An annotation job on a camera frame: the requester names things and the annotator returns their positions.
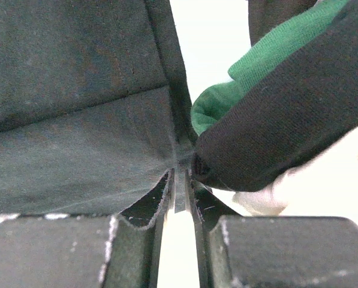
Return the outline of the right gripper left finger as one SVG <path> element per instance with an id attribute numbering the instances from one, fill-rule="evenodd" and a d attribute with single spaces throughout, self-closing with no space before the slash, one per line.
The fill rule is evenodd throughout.
<path id="1" fill-rule="evenodd" d="M 0 287 L 156 287 L 169 169 L 118 214 L 0 214 Z"/>

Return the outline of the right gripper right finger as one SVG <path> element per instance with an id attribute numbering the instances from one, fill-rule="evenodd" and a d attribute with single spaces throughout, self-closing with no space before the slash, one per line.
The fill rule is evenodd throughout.
<path id="1" fill-rule="evenodd" d="M 245 217 L 185 173 L 201 287 L 358 287 L 358 226 L 341 217 Z"/>

